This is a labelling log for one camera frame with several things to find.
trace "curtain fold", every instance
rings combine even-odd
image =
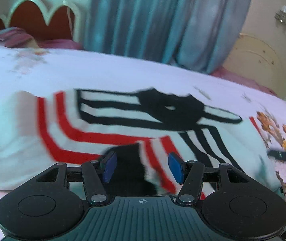
[[[251,0],[92,0],[89,51],[211,73],[242,29]]]

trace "bed sheet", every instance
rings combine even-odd
[[[154,87],[164,93],[192,94],[206,105],[254,117],[272,113],[286,124],[286,102],[209,75],[165,64],[76,50],[26,50],[0,46],[0,102],[23,90],[47,96],[70,88],[121,92]],[[273,138],[269,147],[280,148]],[[5,193],[0,191],[0,198]]]

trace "white fabric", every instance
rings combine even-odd
[[[155,87],[164,93],[177,95],[190,93],[206,105],[237,113],[243,119],[256,116],[256,111],[266,108],[280,123],[286,124],[286,102],[283,100],[215,77],[165,64],[76,50],[50,50],[49,54],[41,56],[42,60],[37,64],[28,67],[26,73],[26,68],[20,71],[18,51],[0,47],[0,101],[8,99],[17,91],[27,91],[36,96],[48,96],[58,90],[70,88],[132,92]],[[209,98],[201,94],[200,90],[206,92]],[[224,129],[226,131],[220,132],[221,135],[233,133]],[[242,138],[251,139],[253,133],[249,132],[249,135]],[[14,137],[15,135],[10,135],[8,131],[6,140],[10,142]],[[262,146],[248,148],[251,140],[239,139],[238,142],[240,145],[233,146],[235,149],[240,147],[262,151]],[[31,160],[37,162],[35,157],[31,157]],[[244,162],[255,163],[257,159],[248,158]]]

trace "curved headboard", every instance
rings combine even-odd
[[[227,70],[283,94],[285,72],[276,52],[264,41],[241,33],[223,64]]]
[[[80,42],[80,11],[68,1],[47,9],[41,0],[18,0],[0,16],[0,30],[19,27],[36,40],[70,39]]]

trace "wall sconce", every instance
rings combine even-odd
[[[286,6],[282,6],[281,10],[275,13],[274,16],[282,25],[286,26]]]

